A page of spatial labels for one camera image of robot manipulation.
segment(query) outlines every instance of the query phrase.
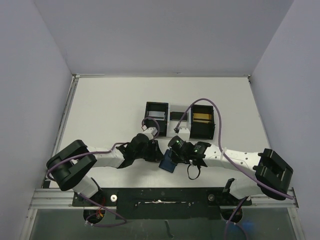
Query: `white wall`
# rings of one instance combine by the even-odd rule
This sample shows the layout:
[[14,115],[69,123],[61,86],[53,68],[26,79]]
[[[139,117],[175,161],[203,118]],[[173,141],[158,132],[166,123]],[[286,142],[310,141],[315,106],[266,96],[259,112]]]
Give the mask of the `white wall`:
[[0,235],[20,235],[71,73],[31,0],[0,1]]
[[34,0],[73,73],[251,74],[293,0]]
[[294,169],[299,216],[319,239],[320,1],[295,0],[252,75],[272,148]]

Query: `black mounting plate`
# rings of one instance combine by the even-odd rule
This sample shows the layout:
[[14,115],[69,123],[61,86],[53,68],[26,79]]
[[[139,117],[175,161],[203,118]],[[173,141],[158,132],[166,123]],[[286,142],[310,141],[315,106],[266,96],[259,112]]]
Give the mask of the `black mounting plate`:
[[[116,212],[129,220],[221,219],[220,206],[237,206],[240,202],[223,190],[223,187],[102,188],[104,205],[116,206]],[[111,202],[111,195],[117,195],[116,202]],[[214,200],[209,200],[209,195],[213,195]],[[245,201],[243,205],[250,206],[252,202]],[[72,206],[93,205],[75,193]]]

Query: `purple cable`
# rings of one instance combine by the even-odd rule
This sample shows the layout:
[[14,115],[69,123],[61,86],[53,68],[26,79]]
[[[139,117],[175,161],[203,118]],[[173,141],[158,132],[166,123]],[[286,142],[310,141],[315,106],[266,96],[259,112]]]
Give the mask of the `purple cable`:
[[155,135],[155,136],[153,137],[153,139],[152,139],[152,140],[154,140],[154,139],[156,139],[157,137],[159,137],[159,134],[160,134],[160,126],[159,126],[159,123],[158,123],[157,120],[155,120],[154,118],[147,116],[147,117],[145,117],[144,119],[142,119],[142,122],[141,122],[142,127],[144,126],[144,121],[147,120],[147,119],[152,120],[152,121],[155,122],[155,125],[156,125],[156,128],[157,128],[157,129],[156,129],[156,130],[157,130],[157,133],[156,133],[156,135]]
[[[191,105],[186,109],[186,111],[185,111],[184,114],[182,115],[182,117],[181,117],[181,119],[179,120],[178,124],[176,125],[175,129],[178,129],[178,128],[179,128],[182,120],[184,119],[184,117],[185,117],[185,115],[187,114],[187,112],[189,111],[189,109],[190,109],[194,104],[196,104],[196,103],[199,102],[199,101],[207,101],[207,102],[211,103],[211,104],[214,106],[216,112],[218,113],[218,118],[219,118],[218,147],[219,147],[219,150],[223,153],[224,151],[223,151],[222,144],[221,144],[221,129],[222,129],[221,114],[220,114],[220,111],[219,111],[217,105],[215,105],[215,103],[214,103],[213,101],[211,101],[210,99],[208,99],[208,98],[199,98],[198,100],[195,100],[193,103],[191,103]],[[256,183],[257,183],[258,185],[260,185],[261,187],[263,187],[263,188],[265,188],[265,189],[267,189],[267,190],[269,190],[269,191],[271,191],[271,192],[273,192],[273,193],[275,193],[275,194],[278,194],[278,195],[280,195],[280,196],[282,196],[282,197],[285,197],[285,198],[287,198],[287,199],[291,199],[291,200],[294,199],[293,196],[290,196],[290,195],[288,195],[288,194],[285,194],[285,193],[282,193],[282,192],[280,192],[280,191],[277,191],[277,190],[273,189],[272,187],[269,187],[268,185],[260,182],[259,180],[257,180],[256,178],[254,178],[254,177],[251,176],[250,174],[246,173],[245,171],[243,171],[243,170],[241,169],[241,167],[237,166],[237,165],[235,164],[235,162],[232,161],[231,158],[227,156],[226,153],[223,153],[223,156],[224,156],[236,169],[238,169],[240,172],[242,172],[244,175],[246,175],[246,176],[247,176],[248,178],[250,178],[252,181],[256,182]]]
[[82,153],[82,154],[79,154],[79,155],[75,155],[75,156],[71,156],[61,162],[59,162],[58,164],[54,165],[53,167],[51,167],[47,172],[46,172],[46,177],[48,179],[50,179],[51,181],[54,181],[55,182],[55,179],[53,177],[50,176],[50,174],[57,168],[59,167],[60,165],[62,164],[65,164],[67,162],[70,162],[71,160],[73,159],[78,159],[78,158],[82,158],[84,156],[87,156],[87,155],[91,155],[91,154],[109,154],[112,152],[113,149],[115,149],[115,147],[117,145],[122,145],[122,144],[126,144],[126,142],[116,142],[115,144],[113,144],[113,146],[111,147],[110,150],[108,151],[91,151],[91,152],[86,152],[86,153]]
[[[99,228],[112,228],[112,227],[116,227],[116,226],[120,226],[123,224],[127,223],[127,219],[125,219],[123,216],[121,216],[120,214],[111,211],[109,208],[102,206],[99,203],[96,203],[95,201],[92,201],[90,198],[86,197],[85,195],[82,195],[81,193],[79,193],[79,196],[82,197],[84,200],[88,201],[89,203],[92,203],[106,211],[108,211],[109,213],[112,213],[113,215],[116,215],[117,217],[121,218],[123,220],[123,222],[119,222],[119,223],[114,223],[114,224],[93,224],[93,226],[95,227],[99,227]],[[89,218],[91,218],[93,215],[96,215],[96,213],[93,213],[91,215],[89,215],[85,220],[89,221]]]
[[228,230],[228,227],[229,227],[229,225],[230,225],[230,223],[231,223],[231,220],[234,218],[234,215],[238,212],[238,210],[241,208],[242,204],[244,204],[244,202],[247,200],[247,198],[248,198],[248,197],[246,196],[245,198],[243,198],[243,199],[239,202],[238,206],[236,206],[235,210],[234,210],[233,213],[231,214],[229,220],[226,222],[226,226],[225,226],[225,228],[224,228],[224,234],[223,234],[223,239],[224,239],[224,240],[227,240],[227,230]]
[[249,240],[249,236],[248,236],[247,232],[245,231],[245,229],[240,224],[236,224],[236,226],[241,229],[241,231],[243,232],[243,234],[245,236],[245,239]]

